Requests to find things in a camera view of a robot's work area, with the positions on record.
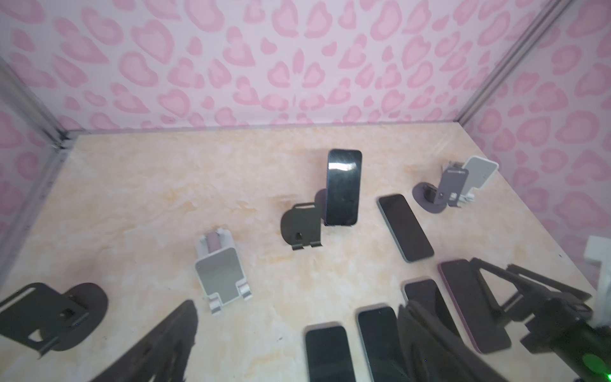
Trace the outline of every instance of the phone screen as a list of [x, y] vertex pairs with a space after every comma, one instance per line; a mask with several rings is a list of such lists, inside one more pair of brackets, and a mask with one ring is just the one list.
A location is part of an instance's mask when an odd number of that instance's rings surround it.
[[433, 256], [433, 247], [403, 195], [383, 196], [378, 206], [405, 261]]
[[355, 382], [346, 330], [342, 326], [305, 334], [310, 382]]
[[494, 323], [471, 264], [464, 259], [444, 262], [439, 271], [475, 349], [488, 354], [510, 348], [511, 339], [504, 327]]
[[329, 226], [352, 226], [359, 214], [360, 168], [363, 155], [358, 150], [333, 149], [327, 164], [327, 208], [324, 221]]
[[395, 311], [389, 306], [366, 310], [357, 320], [373, 382], [409, 381]]
[[458, 329], [454, 324], [454, 319], [450, 315], [444, 297], [439, 291], [437, 283], [431, 279], [411, 282], [403, 287], [405, 297], [408, 301], [418, 302], [430, 314], [434, 315], [441, 321], [449, 331], [456, 334], [460, 338]]

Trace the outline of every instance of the smartphone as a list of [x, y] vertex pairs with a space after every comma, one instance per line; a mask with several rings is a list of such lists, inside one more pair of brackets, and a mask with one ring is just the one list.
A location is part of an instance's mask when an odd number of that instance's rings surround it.
[[494, 323], [471, 264], [464, 259], [443, 262], [439, 264], [439, 272], [475, 349], [488, 354], [510, 348], [511, 339], [504, 327]]
[[327, 161], [327, 198], [324, 222], [328, 226], [353, 226], [359, 214], [360, 168], [358, 150], [332, 149]]
[[366, 310], [357, 321], [373, 382], [408, 382], [395, 311], [389, 306]]
[[416, 301], [426, 311], [434, 315], [441, 321], [449, 331], [460, 338], [454, 319], [450, 315], [448, 306], [445, 304], [444, 297], [439, 291], [439, 287], [434, 280], [427, 279], [422, 281], [410, 282], [403, 287], [405, 298], [408, 301]]
[[313, 329], [305, 336], [310, 382], [356, 382], [348, 336], [342, 326]]
[[433, 256], [433, 247], [403, 195], [382, 196], [378, 199], [378, 207], [403, 260], [411, 263]]

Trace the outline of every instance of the beige tabletop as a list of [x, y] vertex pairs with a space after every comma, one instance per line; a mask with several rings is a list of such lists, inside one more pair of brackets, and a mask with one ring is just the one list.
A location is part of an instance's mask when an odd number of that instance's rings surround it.
[[[359, 220], [325, 227], [323, 246], [292, 251], [280, 218], [325, 187], [331, 148], [363, 153]], [[411, 196], [437, 183], [442, 163], [482, 155], [457, 123], [273, 128], [81, 136], [0, 298], [31, 283], [64, 292], [94, 282], [109, 310], [83, 343], [41, 359], [0, 338], [2, 381], [89, 381], [186, 299], [199, 325], [187, 381], [307, 381], [304, 328], [337, 321], [348, 333], [357, 381], [370, 381], [355, 311], [404, 303], [401, 285], [428, 276], [472, 348], [437, 264], [471, 257], [515, 263], [593, 293], [586, 279], [499, 175], [476, 203], [432, 215]], [[376, 206], [401, 193], [435, 256], [406, 263]], [[253, 298], [210, 314], [194, 272], [196, 239], [233, 234]], [[492, 280], [500, 299], [508, 284]], [[571, 381], [554, 354], [532, 355], [512, 323], [513, 346], [482, 358], [510, 381]]]

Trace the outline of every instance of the patterned wallpaper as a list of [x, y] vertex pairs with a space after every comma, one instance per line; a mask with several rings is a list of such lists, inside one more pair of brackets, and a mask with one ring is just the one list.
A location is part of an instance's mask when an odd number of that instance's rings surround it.
[[452, 120], [544, 0], [2, 0], [68, 129]]
[[0, 101], [0, 243], [51, 152], [51, 147]]
[[577, 0], [466, 126], [592, 284], [611, 237], [611, 1]]

